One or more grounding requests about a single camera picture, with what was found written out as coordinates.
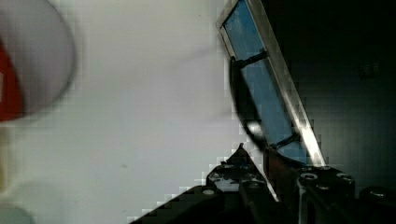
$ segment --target black metal mechanism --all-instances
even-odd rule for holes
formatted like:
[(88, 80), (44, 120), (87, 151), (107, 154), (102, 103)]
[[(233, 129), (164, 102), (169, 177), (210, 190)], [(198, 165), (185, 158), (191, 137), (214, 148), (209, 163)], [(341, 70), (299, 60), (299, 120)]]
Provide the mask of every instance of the black metal mechanism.
[(290, 166), (271, 148), (270, 193), (243, 145), (194, 187), (133, 222), (168, 223), (384, 223), (396, 209), (396, 192), (372, 187), (355, 199), (355, 182), (331, 167)]

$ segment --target dark background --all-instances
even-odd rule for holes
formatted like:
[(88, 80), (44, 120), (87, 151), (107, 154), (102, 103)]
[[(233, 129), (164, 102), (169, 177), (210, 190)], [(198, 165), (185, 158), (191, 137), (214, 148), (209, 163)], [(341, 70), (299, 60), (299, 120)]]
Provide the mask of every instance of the dark background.
[(396, 189), (396, 4), (262, 2), (325, 161)]

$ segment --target metal frame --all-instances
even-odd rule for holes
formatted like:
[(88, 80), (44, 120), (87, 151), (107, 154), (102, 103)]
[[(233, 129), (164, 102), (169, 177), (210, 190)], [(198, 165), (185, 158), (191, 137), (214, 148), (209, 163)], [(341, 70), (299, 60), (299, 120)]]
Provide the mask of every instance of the metal frame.
[[(294, 82), (291, 79), (289, 69), (276, 41), (275, 34), (265, 13), (262, 2), (260, 0), (246, 0), (246, 2), (247, 8), (259, 32), (262, 44), (264, 45), (264, 49), (269, 53), (270, 57), (268, 61), (272, 70), (270, 72), (276, 81), (295, 130), (301, 136), (303, 148), (307, 152), (310, 164), (317, 167), (325, 166), (326, 163), (321, 154), (317, 138), (314, 135), (308, 116), (305, 113), (303, 103), (294, 86)], [(230, 0), (220, 14), (217, 22), (217, 27), (222, 35), (230, 57), (235, 56), (235, 54), (223, 24), (228, 19), (237, 3), (237, 0)]]

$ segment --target red object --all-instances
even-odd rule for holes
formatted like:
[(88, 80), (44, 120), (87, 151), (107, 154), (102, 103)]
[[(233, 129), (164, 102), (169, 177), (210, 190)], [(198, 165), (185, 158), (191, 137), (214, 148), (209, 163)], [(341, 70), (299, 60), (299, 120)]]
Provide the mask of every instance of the red object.
[(22, 110), (20, 85), (11, 60), (0, 44), (0, 121), (17, 119)]

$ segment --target blue glass panel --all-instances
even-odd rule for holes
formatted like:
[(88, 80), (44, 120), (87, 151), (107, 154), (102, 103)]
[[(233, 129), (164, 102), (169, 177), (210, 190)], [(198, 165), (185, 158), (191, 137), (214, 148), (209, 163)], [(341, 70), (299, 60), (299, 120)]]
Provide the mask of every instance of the blue glass panel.
[[(224, 23), (224, 28), (238, 60), (245, 60), (262, 50), (262, 41), (244, 0), (238, 2), (233, 14)], [(265, 62), (250, 64), (242, 73), (261, 116), (267, 141), (272, 144), (290, 137), (292, 128), (289, 115), (283, 109), (281, 97), (277, 95), (276, 84), (271, 79)], [(305, 152), (299, 143), (282, 147), (279, 152), (294, 160), (306, 162)]]

